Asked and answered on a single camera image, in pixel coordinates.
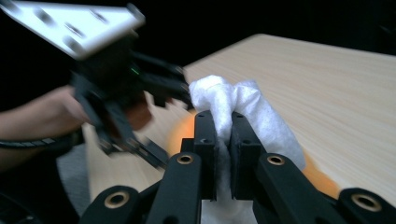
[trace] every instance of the wooden table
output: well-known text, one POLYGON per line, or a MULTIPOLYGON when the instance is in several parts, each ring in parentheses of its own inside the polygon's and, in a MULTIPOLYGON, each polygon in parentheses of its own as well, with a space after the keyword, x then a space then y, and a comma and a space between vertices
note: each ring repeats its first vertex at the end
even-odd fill
MULTIPOLYGON (((185 70, 189 82, 255 79, 322 172, 342 189, 368 189, 396 205, 396 57, 254 35, 185 70)), ((182 104, 151 109, 155 120, 139 134, 165 147, 188 112, 182 104)), ((142 190, 161 179, 135 156, 106 156, 86 130, 92 198, 114 185, 142 190)))

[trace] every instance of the white mounting bracket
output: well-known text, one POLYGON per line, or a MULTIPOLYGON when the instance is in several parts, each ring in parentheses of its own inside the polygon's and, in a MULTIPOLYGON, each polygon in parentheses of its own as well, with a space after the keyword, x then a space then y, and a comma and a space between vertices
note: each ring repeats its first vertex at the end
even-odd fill
POLYGON ((78 61, 121 37, 136 35, 134 30, 145 23, 145 16, 132 4, 101 7, 0 0, 0 8, 78 61))

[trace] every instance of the metal bolt hole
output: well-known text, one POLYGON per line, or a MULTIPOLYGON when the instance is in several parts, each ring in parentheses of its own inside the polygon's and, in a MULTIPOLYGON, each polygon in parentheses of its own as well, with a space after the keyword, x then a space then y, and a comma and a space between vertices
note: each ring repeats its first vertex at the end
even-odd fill
POLYGON ((354 202, 357 206, 368 211, 379 212, 382 210, 381 203, 379 203, 375 198, 369 195, 353 194, 351 198, 352 202, 354 202))
POLYGON ((193 157, 189 155, 179 156, 177 162, 180 164, 190 164, 193 161, 193 157))
POLYGON ((282 158, 280 158, 278 156, 270 156, 270 157, 267 158, 267 160, 273 165, 283 165, 283 164, 285 164, 285 160, 283 160, 282 158))
POLYGON ((126 191, 118 191, 108 195, 105 199, 105 206, 107 208, 119 208, 129 201, 129 193, 126 191))

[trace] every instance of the white towel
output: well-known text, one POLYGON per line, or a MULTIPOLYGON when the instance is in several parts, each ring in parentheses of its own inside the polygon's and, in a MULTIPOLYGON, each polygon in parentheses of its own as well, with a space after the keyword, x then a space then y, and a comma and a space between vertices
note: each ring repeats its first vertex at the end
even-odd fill
POLYGON ((219 141, 218 198, 215 202, 203 201, 203 224, 257 223, 252 202, 231 198, 230 141, 233 111, 244 115, 267 152, 274 152, 291 159, 302 170, 304 153, 287 123, 277 114, 262 95, 254 80, 236 85, 223 77, 211 75, 190 84, 192 103, 197 112, 210 110, 219 141))

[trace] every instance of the black cable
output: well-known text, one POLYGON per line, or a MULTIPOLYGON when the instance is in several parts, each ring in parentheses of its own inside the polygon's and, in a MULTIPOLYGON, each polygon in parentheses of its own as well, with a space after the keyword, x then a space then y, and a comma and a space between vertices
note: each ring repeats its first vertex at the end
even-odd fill
POLYGON ((44 138, 29 141, 8 141, 0 140, 0 147, 7 149, 32 149, 43 147, 45 149, 59 149, 73 147, 84 143, 84 136, 81 129, 64 136, 54 138, 44 138))

